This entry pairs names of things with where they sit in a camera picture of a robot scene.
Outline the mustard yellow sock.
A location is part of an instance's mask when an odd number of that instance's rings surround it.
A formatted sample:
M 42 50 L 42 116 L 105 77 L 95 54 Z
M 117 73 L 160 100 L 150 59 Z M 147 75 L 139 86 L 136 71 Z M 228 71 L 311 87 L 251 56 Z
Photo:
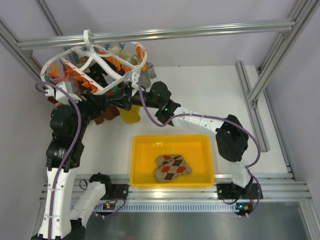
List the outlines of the mustard yellow sock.
M 141 117 L 140 117 L 141 107 L 138 105 L 132 105 L 130 110 L 125 110 L 119 107 L 117 109 L 119 111 L 119 115 L 121 119 L 126 124 L 135 124 L 141 120 Z

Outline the grey sock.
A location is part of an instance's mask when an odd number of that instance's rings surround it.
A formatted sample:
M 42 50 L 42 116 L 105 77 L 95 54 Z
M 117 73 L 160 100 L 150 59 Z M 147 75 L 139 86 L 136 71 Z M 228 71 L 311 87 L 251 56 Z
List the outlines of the grey sock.
M 154 65 L 151 62 L 148 62 L 146 65 L 146 70 L 140 71 L 140 77 L 141 77 L 141 85 L 144 88 L 149 88 L 152 83 L 151 80 L 155 79 L 157 77 L 156 72 L 155 72 L 155 68 Z

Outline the argyle beige sock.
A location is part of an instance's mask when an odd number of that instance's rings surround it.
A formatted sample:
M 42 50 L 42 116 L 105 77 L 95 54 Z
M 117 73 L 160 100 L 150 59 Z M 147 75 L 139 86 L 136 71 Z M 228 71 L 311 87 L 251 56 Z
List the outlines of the argyle beige sock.
M 156 158 L 155 162 L 157 168 L 153 172 L 154 178 L 160 184 L 166 184 L 180 176 L 192 173 L 191 167 L 179 154 L 161 155 Z

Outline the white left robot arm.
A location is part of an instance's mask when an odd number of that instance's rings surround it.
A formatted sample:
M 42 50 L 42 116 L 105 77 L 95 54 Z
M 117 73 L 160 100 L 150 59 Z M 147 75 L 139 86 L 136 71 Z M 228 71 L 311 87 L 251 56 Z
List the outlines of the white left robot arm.
M 51 112 L 52 141 L 46 151 L 47 196 L 44 216 L 34 240 L 83 240 L 87 222 L 100 199 L 113 194 L 108 175 L 93 174 L 75 209 L 72 192 L 84 151 L 82 139 L 90 121 L 107 110 L 107 96 L 84 92 L 84 100 Z

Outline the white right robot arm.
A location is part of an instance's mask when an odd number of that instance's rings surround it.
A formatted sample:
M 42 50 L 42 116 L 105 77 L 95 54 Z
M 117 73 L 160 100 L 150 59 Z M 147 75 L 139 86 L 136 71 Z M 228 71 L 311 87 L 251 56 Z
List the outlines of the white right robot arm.
M 168 124 L 214 136 L 219 155 L 229 162 L 232 181 L 229 196 L 246 198 L 252 192 L 253 178 L 249 175 L 243 154 L 248 149 L 249 135 L 238 118 L 228 115 L 226 118 L 213 117 L 193 112 L 171 100 L 172 93 L 162 81 L 152 84 L 149 91 L 137 90 L 131 83 L 108 96 L 107 103 L 124 110 L 133 105 L 156 109 L 158 124 Z

